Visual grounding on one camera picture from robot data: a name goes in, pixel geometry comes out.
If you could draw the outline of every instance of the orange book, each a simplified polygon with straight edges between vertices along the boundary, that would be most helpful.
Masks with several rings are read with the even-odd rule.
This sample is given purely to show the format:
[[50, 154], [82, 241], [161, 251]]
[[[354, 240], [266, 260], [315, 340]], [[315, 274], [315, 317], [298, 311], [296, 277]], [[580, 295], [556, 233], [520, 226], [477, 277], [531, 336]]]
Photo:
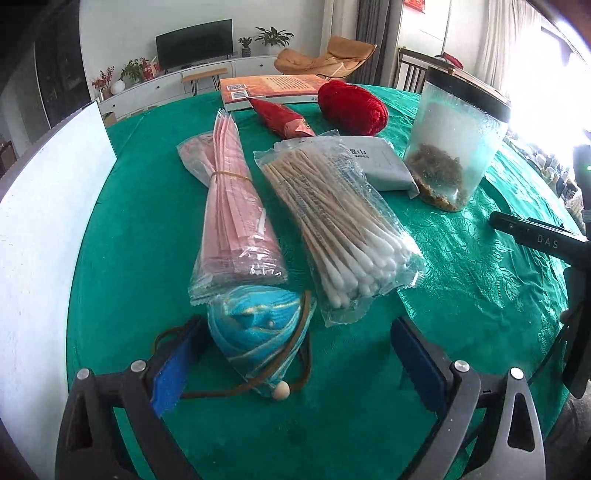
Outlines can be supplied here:
[[316, 75], [262, 75], [220, 80], [224, 108], [252, 108], [249, 98], [274, 103], [306, 103], [318, 101], [318, 89], [326, 80]]

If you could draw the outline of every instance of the tan armchair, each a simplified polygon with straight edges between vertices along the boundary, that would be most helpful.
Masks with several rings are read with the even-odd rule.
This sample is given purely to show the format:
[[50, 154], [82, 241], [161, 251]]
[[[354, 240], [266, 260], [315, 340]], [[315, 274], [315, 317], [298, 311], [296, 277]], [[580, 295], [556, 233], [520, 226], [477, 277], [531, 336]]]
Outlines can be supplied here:
[[328, 78], [344, 78], [361, 67], [376, 47], [362, 41], [332, 36], [328, 52], [321, 57], [313, 59], [286, 48], [279, 52], [274, 64], [285, 75], [310, 73]]

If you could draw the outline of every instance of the silver screw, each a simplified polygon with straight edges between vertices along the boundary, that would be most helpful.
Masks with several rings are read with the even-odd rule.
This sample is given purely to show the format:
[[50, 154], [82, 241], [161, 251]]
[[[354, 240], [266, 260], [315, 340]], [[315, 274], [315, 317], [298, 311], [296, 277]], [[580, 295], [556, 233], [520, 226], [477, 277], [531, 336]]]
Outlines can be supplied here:
[[464, 360], [456, 360], [453, 363], [453, 368], [465, 374], [468, 370], [470, 370], [470, 364]]
[[87, 368], [80, 368], [78, 370], [78, 373], [76, 374], [76, 377], [78, 378], [78, 380], [84, 380], [85, 378], [88, 378], [89, 375], [90, 370], [88, 370]]
[[521, 368], [513, 367], [510, 372], [511, 376], [516, 380], [521, 380], [524, 377], [523, 370]]
[[136, 360], [131, 364], [131, 371], [135, 373], [143, 372], [146, 368], [146, 362], [143, 360]]

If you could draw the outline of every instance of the transparent jar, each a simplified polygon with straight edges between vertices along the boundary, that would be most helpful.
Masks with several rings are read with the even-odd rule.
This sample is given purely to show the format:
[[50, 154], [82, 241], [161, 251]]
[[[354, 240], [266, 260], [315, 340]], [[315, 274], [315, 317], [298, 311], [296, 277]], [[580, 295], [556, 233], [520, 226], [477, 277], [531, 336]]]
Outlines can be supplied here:
[[404, 153], [420, 197], [441, 210], [462, 210], [501, 145], [510, 114], [490, 93], [429, 68]]

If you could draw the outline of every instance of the tv stand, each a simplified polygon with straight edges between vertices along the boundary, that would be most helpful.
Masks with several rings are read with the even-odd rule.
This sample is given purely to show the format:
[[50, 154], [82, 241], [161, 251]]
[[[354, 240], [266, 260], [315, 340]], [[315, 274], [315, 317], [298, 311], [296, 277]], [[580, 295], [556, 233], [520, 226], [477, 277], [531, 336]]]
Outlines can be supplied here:
[[191, 82], [183, 83], [183, 78], [194, 76], [211, 70], [226, 69], [227, 73], [220, 74], [221, 78], [247, 77], [251, 75], [279, 75], [273, 66], [275, 56], [263, 55], [258, 57], [235, 57], [206, 61], [202, 64], [193, 64], [178, 70], [166, 71], [160, 76], [147, 82], [133, 85], [123, 92], [107, 98], [99, 103], [102, 115], [113, 112], [117, 120], [121, 120], [133, 113], [141, 112], [153, 106], [164, 105], [189, 98], [195, 93], [214, 92], [219, 84], [210, 77], [200, 78], [198, 85], [191, 88]]

